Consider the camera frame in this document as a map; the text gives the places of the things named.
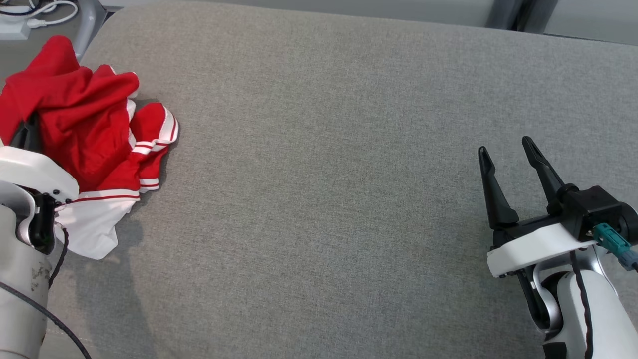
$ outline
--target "black cable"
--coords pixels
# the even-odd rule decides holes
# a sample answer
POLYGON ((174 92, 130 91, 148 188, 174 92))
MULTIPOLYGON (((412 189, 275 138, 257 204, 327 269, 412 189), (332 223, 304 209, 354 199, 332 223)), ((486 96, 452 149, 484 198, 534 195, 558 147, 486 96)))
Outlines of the black cable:
POLYGON ((576 275, 576 284, 578 284, 578 289, 581 290, 581 301, 585 308, 585 327, 587 328, 587 333, 585 334, 585 359, 591 359, 594 355, 594 338, 591 328, 590 303, 587 300, 587 290, 585 290, 585 283, 582 281, 581 269, 578 267, 578 261, 576 261, 576 252, 569 252, 569 258, 572 260, 572 268, 576 275))
POLYGON ((10 13, 7 11, 2 11, 0 10, 0 15, 7 15, 7 16, 24 16, 24 15, 31 15, 32 13, 40 10, 42 8, 42 6, 44 5, 44 0, 39 0, 38 4, 36 4, 36 6, 34 8, 32 8, 31 10, 24 12, 24 13, 10 13))
POLYGON ((48 287, 51 288, 53 286, 53 280, 57 277, 57 274, 60 272, 60 267, 62 263, 64 263, 64 257, 66 257, 67 251, 69 251, 69 232, 67 232, 66 228, 62 228, 62 232, 64 232, 64 246, 62 247, 62 254, 60 254, 60 259, 57 260, 56 268, 51 273, 51 277, 48 279, 48 287))
POLYGON ((78 348, 84 355, 85 359, 91 359, 91 355, 89 354, 88 350, 84 347, 82 342, 80 342, 80 339, 78 339, 78 337, 69 329, 68 326, 66 326, 64 323, 62 323, 60 319, 58 319, 55 315, 53 315, 53 313, 49 312, 45 307, 40 305, 38 302, 22 294, 17 289, 9 286, 7 283, 0 281, 0 288, 24 300, 35 309, 38 309, 42 314, 46 315, 49 319, 51 319, 51 321, 53 321, 53 323, 55 323, 62 331, 64 331, 64 333, 66 333, 69 336, 69 338, 71 338, 71 340, 75 343, 75 345, 78 346, 78 348))

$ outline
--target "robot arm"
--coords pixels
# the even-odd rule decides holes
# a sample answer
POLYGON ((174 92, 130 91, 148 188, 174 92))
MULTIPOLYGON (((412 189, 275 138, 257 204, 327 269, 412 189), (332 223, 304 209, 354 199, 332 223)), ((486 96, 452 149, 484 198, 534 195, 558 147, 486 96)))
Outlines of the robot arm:
POLYGON ((0 146, 0 359, 37 359, 47 317, 90 358, 46 309, 54 275, 47 255, 56 244, 55 211, 77 199, 79 187, 51 158, 34 151, 37 134, 33 121, 24 123, 12 146, 0 146))
MULTIPOLYGON (((546 216, 525 221, 507 203, 485 147, 478 151, 494 231, 487 253, 492 275, 519 279, 532 319, 545 334, 547 359, 637 357, 638 333, 600 265, 612 248, 599 231, 615 233, 627 251, 638 243, 638 215, 598 186, 581 191, 564 184, 529 137, 523 137, 523 147, 548 202, 546 216), (565 265, 572 271, 544 273, 565 265)), ((638 256, 619 260, 627 270, 638 268, 638 256)))

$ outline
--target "gray fabric surface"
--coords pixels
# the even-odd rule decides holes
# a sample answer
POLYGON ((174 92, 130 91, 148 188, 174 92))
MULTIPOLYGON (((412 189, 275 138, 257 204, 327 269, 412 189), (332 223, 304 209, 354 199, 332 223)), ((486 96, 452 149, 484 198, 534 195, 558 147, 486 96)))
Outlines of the gray fabric surface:
MULTIPOLYGON (((638 206, 638 48, 223 4, 127 8, 84 64, 181 122, 159 192, 50 308, 96 358, 540 358, 494 279, 477 148, 522 218, 566 181, 638 206)), ((635 273, 606 267, 634 324, 635 273)), ((49 324, 42 358, 78 357, 49 324)))

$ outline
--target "power strip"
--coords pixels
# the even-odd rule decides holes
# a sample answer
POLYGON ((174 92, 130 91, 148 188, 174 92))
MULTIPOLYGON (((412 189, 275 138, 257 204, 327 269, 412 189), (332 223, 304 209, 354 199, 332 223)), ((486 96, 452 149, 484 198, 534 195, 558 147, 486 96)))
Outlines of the power strip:
MULTIPOLYGON (((2 11, 12 13, 25 13, 30 9, 28 6, 2 6, 2 11)), ((27 40, 31 34, 28 19, 28 16, 0 15, 0 40, 27 40)))

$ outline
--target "red cloth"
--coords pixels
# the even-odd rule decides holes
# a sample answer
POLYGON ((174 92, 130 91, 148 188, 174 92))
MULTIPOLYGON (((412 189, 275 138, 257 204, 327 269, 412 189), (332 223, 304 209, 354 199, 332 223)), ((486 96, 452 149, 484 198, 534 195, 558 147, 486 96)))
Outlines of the red cloth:
POLYGON ((112 227, 88 227, 92 218, 99 222, 100 215, 107 216, 114 225, 139 193, 159 188, 161 157, 177 138, 177 121, 161 103, 133 114, 130 99, 139 85, 132 72, 116 74, 108 65, 92 72, 80 66, 69 39, 54 36, 26 70, 7 78, 0 95, 2 142, 8 144, 19 123, 37 111, 44 154, 78 181, 79 199, 62 209, 58 219, 69 229, 71 250, 85 241, 82 251, 90 251, 91 241, 101 237, 102 249, 84 254, 89 257, 108 253, 103 253, 108 247, 104 241, 117 244, 112 227), (86 201, 108 204, 87 207, 86 201), (101 213, 107 210, 108 215, 101 213), (96 238, 89 238, 93 232, 96 238))

